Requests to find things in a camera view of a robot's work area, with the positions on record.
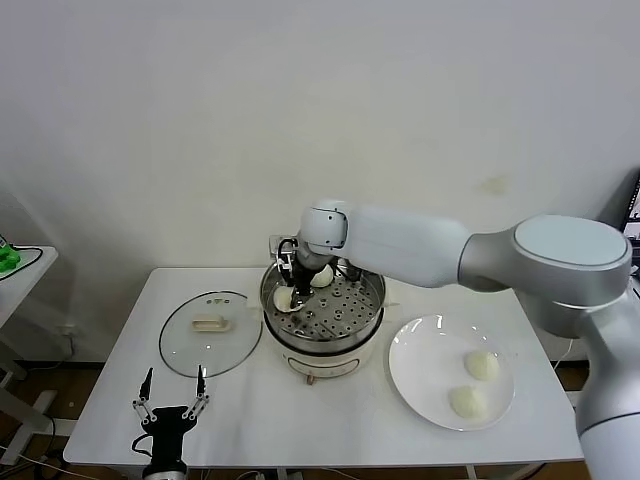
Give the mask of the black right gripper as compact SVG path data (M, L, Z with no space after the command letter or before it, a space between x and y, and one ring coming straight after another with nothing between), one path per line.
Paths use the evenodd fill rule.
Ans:
M311 298L313 271L304 267L297 258L292 263L291 252L278 253L276 255L276 266L283 279L292 277L294 288L291 291L290 309L302 309Z

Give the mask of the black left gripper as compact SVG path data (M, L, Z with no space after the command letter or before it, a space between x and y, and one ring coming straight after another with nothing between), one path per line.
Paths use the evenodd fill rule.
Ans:
M149 399L153 368L148 369L132 407L141 421L143 431L152 438L151 465L184 466L184 436L196 426L197 418L210 401L206 392L205 373L206 369L199 365L195 398L188 408L161 407L152 411Z

